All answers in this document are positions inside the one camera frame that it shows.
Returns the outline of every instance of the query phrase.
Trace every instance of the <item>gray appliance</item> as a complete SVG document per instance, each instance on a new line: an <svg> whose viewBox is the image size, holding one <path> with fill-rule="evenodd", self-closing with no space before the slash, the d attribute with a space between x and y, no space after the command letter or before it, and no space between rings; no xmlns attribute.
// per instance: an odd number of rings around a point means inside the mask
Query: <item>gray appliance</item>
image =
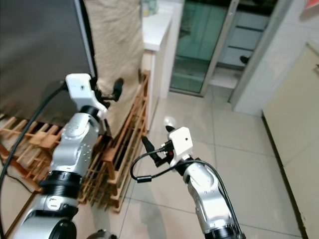
<svg viewBox="0 0 319 239"><path fill-rule="evenodd" d="M0 112L29 119L70 73L96 76L81 0L0 0ZM76 107L60 93L37 119L67 123Z"/></svg>

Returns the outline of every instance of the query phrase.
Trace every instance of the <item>black cable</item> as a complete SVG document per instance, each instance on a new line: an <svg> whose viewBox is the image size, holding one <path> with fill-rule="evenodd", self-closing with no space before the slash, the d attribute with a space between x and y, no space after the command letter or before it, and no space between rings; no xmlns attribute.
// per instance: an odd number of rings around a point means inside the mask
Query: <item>black cable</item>
<svg viewBox="0 0 319 239"><path fill-rule="evenodd" d="M0 156L0 161L1 161L0 163L2 164L2 166L4 166L3 159L1 158L1 156ZM6 172L6 176L13 179L14 181L18 182L19 184L21 184L21 186L23 188L25 188L29 193L31 193L31 194L33 193L20 179L9 175L8 172Z"/></svg>
<svg viewBox="0 0 319 239"><path fill-rule="evenodd" d="M51 95L49 95L42 103L41 105L38 107L38 109L35 111L35 113L33 114L33 116L31 117L31 119L29 120L28 124L25 126L25 128L23 129L23 131L21 132L21 134L19 135L19 137L17 138L16 142L14 143L11 152L9 153L9 156L3 166L2 172L1 172L1 176L0 176L0 205L1 205L1 192L2 192L2 185L3 185L3 180L4 177L6 175L7 169L13 159L13 155L17 149L17 147L19 146L19 144L21 143L25 133L28 131L28 129L30 128L31 124L35 121L35 119L39 116L39 114L42 112L42 110L44 109L44 107L61 91L63 90L67 90L67 85L64 82L58 89L56 89L53 93L51 93ZM0 237L2 239L4 239L4 230L3 230L3 225L2 225L2 219L1 219L1 209L0 209Z"/></svg>
<svg viewBox="0 0 319 239"><path fill-rule="evenodd" d="M238 229L238 233L239 233L240 235L242 235L243 233L242 233L241 228L240 228L240 226L239 226L239 222L238 222L238 220L237 220L237 217L236 217L236 214L235 214L233 205L231 204L231 201L230 201L230 199L229 199L229 196L228 196L228 193L227 193L227 191L226 191L226 188L225 188L225 185L224 185L224 183L223 183L223 180L221 179L221 177L220 177L219 173L216 171L216 169L215 169L213 166L211 166L209 163L207 163L207 162L205 162L205 161L201 161L201 160L190 160L190 161L185 161L185 162L181 162L181 163L179 163L179 164L176 164L176 165L174 165L173 167L170 167L170 168L168 168L168 169L166 169L166 170L164 170L164 171L162 171L162 172L160 172L160 173L157 173L157 174L155 174L155 175L146 175L146 176L136 177L136 176L133 174L133 167L134 167L134 165L135 165L139 160L141 160L143 157L145 157L145 156L147 156L147 155L149 155L149 154L152 154L152 153L155 153L155 152L160 152L160 151L163 151L163 150L162 150L162 149L157 149L157 150L155 150L155 151L142 154L140 157L138 157L138 158L133 162L133 164L132 164L132 166L131 166L131 177L132 177L133 179L135 179L136 181L138 181L139 178L142 178L142 179L143 179L143 178L146 178L146 179L148 179L147 181L151 181L153 178L157 178L157 177L159 177L159 176L162 176L163 174L166 174L167 172L170 172L170 171L172 171L172 170L174 170L174 169L176 169L176 168L178 168L178 167L180 167L180 166L183 166L183 165L189 165L189 164L192 164L192 163L201 163L201 164L203 164L203 165L208 166L209 169L211 169L211 170L213 171L213 173L215 174L215 176L217 177L217 179L218 179L218 181L219 181L219 183L220 183L220 186L221 186L221 189L222 189L222 191L223 191L223 194L224 194L225 200L226 200L226 202L227 202L227 205L228 205L228 207L229 207L230 213L231 213L231 215L232 215L232 217L233 217L233 219L234 219L234 223L235 223L235 225L236 225L236 227L237 227L237 229Z"/></svg>

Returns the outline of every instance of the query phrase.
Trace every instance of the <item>doorway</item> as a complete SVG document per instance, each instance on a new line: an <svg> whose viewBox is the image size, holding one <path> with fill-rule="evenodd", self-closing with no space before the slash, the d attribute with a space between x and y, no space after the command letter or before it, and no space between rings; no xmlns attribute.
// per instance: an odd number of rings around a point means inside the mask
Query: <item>doorway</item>
<svg viewBox="0 0 319 239"><path fill-rule="evenodd" d="M170 91L203 97L210 85L228 101L276 2L186 0Z"/></svg>

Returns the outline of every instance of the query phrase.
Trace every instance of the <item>beige cloth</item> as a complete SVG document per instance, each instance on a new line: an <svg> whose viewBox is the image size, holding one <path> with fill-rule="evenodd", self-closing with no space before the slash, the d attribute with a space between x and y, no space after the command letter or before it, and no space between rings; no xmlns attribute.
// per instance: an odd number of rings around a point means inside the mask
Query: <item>beige cloth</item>
<svg viewBox="0 0 319 239"><path fill-rule="evenodd" d="M138 69L144 51L139 0L85 0L95 49L98 87L107 95L114 82L124 79L118 102L111 102L107 114L111 136L125 122L136 96Z"/></svg>

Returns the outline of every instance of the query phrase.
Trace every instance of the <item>glass door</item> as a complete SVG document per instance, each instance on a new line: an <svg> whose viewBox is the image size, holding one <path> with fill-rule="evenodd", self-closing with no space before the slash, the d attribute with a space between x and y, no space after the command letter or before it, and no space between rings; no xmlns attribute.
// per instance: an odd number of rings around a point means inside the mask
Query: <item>glass door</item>
<svg viewBox="0 0 319 239"><path fill-rule="evenodd" d="M239 0L186 0L170 90L203 96Z"/></svg>

